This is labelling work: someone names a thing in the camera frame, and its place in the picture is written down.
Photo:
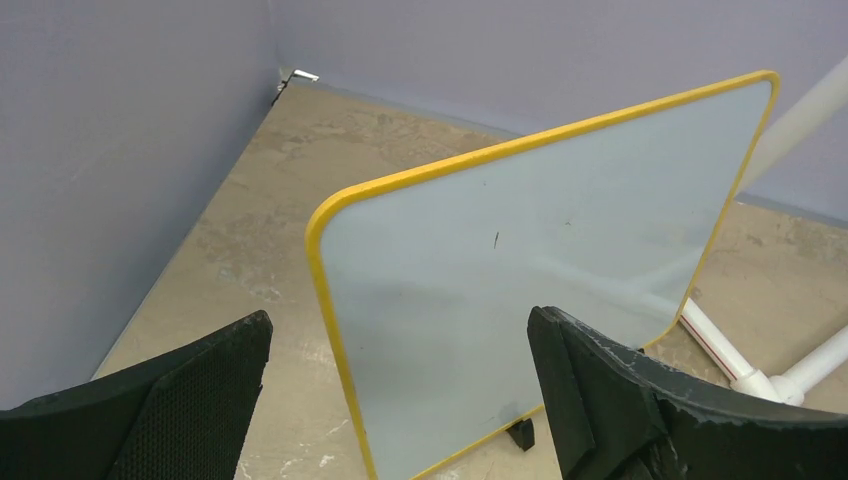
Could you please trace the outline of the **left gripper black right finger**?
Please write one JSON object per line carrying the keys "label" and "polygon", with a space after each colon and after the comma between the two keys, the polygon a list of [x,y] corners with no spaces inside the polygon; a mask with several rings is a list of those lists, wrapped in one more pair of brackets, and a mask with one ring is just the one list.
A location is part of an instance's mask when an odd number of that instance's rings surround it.
{"label": "left gripper black right finger", "polygon": [[565,479],[843,479],[847,418],[738,393],[555,307],[527,336]]}

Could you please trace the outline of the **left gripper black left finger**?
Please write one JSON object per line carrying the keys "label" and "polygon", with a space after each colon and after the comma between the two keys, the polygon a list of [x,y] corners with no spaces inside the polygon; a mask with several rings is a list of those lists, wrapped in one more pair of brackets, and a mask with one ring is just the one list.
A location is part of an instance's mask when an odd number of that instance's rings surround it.
{"label": "left gripper black left finger", "polygon": [[232,479],[273,326],[259,310],[1,413],[4,479]]}

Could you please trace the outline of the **yellow-framed whiteboard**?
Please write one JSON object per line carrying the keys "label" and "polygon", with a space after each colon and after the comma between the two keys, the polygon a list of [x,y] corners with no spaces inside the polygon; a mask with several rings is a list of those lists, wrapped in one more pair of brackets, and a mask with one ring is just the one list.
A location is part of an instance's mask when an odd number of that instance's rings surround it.
{"label": "yellow-framed whiteboard", "polygon": [[666,335],[779,90],[759,70],[327,198],[305,252],[367,475],[421,478],[539,411],[536,306]]}

